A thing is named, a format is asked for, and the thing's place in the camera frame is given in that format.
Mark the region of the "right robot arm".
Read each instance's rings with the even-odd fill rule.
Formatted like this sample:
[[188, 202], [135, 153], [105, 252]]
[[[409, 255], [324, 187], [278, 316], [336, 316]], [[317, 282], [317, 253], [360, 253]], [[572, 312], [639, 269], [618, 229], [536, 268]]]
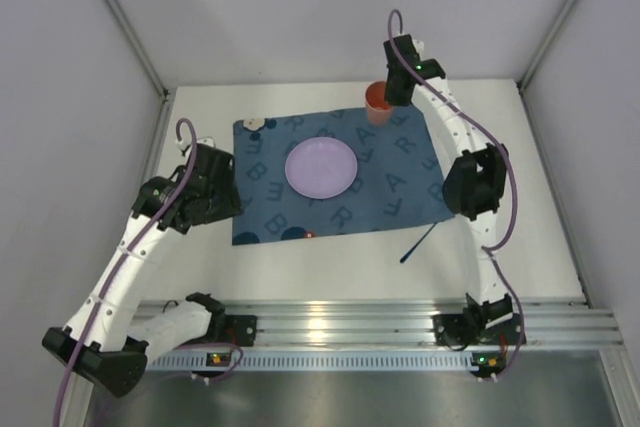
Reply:
[[504, 193], [516, 191], [508, 153], [492, 134], [465, 114], [440, 64], [424, 60], [409, 34], [384, 44], [387, 62], [385, 100], [414, 106], [438, 139], [444, 204], [463, 226], [470, 284], [463, 311], [437, 325], [439, 343], [464, 349], [497, 338], [518, 306], [497, 265], [496, 253], [507, 242], [498, 235], [498, 211]]

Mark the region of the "blue letter-print placemat cloth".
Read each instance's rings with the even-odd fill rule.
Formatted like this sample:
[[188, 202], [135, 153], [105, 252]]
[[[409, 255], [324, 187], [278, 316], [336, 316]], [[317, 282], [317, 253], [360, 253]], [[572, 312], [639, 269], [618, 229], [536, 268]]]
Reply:
[[[295, 148], [317, 137], [343, 142], [357, 163], [325, 199], [301, 194], [285, 173]], [[380, 127], [364, 108], [238, 120], [233, 143], [243, 206], [232, 224], [235, 246], [421, 227], [453, 216], [431, 136], [414, 106]]]

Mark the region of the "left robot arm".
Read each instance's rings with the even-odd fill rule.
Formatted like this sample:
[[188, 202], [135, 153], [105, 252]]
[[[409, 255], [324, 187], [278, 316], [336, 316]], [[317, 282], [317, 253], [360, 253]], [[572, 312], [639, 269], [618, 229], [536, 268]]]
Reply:
[[177, 307], [135, 327], [136, 311], [158, 266], [189, 230], [242, 211], [231, 153], [200, 143], [171, 177], [145, 182], [125, 232], [98, 283], [42, 345], [58, 361], [116, 398], [129, 394], [148, 364], [187, 342], [217, 341], [224, 305], [195, 292]]

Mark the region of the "blue metallic fork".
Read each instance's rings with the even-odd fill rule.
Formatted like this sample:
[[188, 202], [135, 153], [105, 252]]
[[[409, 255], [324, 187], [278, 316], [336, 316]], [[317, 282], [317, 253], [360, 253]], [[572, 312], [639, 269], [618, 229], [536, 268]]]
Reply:
[[424, 242], [424, 240], [431, 234], [431, 232], [437, 227], [437, 225], [438, 225], [438, 223], [433, 223], [431, 226], [429, 226], [428, 230], [399, 259], [399, 263], [400, 264], [404, 264], [413, 255], [413, 253]]

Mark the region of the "purple plastic plate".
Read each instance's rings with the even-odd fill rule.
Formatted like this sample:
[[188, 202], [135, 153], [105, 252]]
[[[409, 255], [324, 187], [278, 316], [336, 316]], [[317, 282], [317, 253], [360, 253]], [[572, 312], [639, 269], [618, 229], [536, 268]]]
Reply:
[[312, 200], [327, 200], [353, 184], [358, 160], [346, 143], [331, 137], [314, 137], [291, 150], [284, 173], [298, 194]]

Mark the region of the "orange plastic cup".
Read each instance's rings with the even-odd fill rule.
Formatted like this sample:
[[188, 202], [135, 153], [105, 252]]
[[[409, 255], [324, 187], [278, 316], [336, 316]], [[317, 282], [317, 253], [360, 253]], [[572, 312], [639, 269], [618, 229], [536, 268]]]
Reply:
[[385, 100], [385, 90], [385, 81], [373, 82], [365, 90], [365, 112], [374, 126], [385, 125], [393, 113], [393, 107]]

